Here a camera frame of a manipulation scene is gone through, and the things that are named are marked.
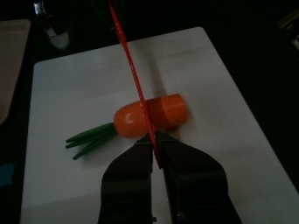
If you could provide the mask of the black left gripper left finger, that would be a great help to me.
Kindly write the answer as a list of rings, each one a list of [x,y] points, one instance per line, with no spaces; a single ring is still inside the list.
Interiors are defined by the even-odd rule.
[[[101,178],[97,224],[153,224],[149,136],[110,162]]]

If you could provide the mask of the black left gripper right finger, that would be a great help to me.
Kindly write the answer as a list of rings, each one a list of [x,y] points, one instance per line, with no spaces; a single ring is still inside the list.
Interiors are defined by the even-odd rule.
[[[172,224],[241,224],[220,163],[160,131],[156,140]]]

